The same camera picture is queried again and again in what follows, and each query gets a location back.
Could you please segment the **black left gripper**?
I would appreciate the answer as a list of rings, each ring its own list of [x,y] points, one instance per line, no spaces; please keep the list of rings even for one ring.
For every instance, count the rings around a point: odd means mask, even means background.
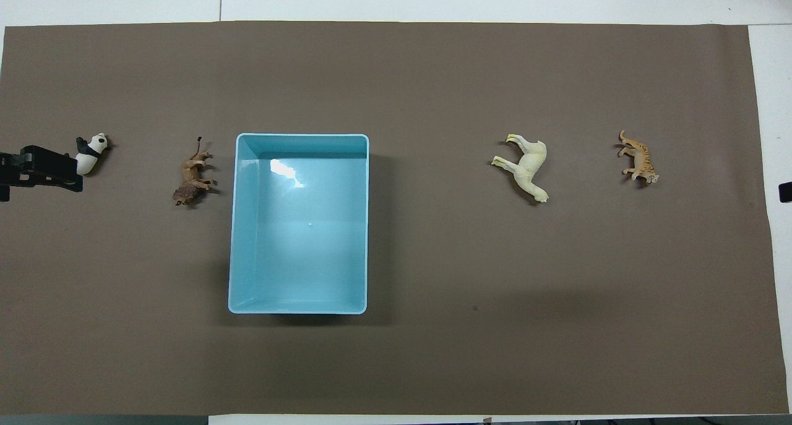
[[[0,202],[11,199],[11,187],[54,186],[74,193],[83,191],[83,176],[75,171],[64,173],[34,169],[74,169],[75,159],[68,154],[37,145],[22,148],[23,170],[17,155],[0,152]]]

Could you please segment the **black and white panda toy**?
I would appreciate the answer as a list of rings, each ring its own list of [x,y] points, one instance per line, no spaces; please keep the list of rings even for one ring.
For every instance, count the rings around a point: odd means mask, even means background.
[[[82,176],[90,174],[102,154],[110,148],[110,141],[104,132],[99,132],[90,139],[77,137],[75,142],[77,144],[76,172]]]

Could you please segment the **brown lion toy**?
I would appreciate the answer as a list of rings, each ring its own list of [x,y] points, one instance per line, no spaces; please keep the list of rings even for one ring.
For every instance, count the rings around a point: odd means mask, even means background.
[[[201,149],[201,135],[196,138],[196,150],[184,160],[180,166],[181,184],[173,191],[171,199],[175,206],[188,206],[208,191],[216,190],[218,182],[215,179],[204,179],[202,171],[207,167],[206,160],[212,159],[213,155]]]

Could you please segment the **orange striped tiger toy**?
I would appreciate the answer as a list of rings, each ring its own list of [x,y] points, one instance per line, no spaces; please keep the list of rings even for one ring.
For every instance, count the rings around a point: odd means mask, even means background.
[[[646,186],[657,183],[659,174],[657,174],[652,163],[648,146],[638,140],[626,137],[625,130],[619,132],[618,138],[621,142],[621,148],[617,156],[624,157],[628,155],[633,160],[633,166],[622,170],[622,174],[628,175],[632,181],[643,179]]]

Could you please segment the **cream horse toy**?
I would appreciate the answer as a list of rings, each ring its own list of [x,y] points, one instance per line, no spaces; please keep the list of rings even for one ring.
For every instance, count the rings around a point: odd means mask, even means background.
[[[499,157],[499,155],[495,155],[490,165],[497,166],[497,168],[502,168],[511,173],[518,187],[528,195],[531,195],[535,202],[547,203],[549,195],[543,188],[533,182],[535,175],[546,161],[546,144],[542,140],[529,141],[523,135],[518,134],[507,134],[504,142],[512,142],[518,146],[522,152],[520,159],[517,163],[513,163],[503,157]]]

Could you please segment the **light blue storage box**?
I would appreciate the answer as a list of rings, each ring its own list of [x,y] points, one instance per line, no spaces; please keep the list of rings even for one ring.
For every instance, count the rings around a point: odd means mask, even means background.
[[[237,136],[230,312],[367,310],[369,162],[364,134]]]

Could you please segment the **brown table mat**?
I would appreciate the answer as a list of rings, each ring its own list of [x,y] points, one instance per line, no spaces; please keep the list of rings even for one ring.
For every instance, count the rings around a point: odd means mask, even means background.
[[[97,132],[82,193],[0,203],[0,414],[789,410],[746,27],[8,28],[0,150]],[[369,138],[364,313],[228,310],[243,132]]]

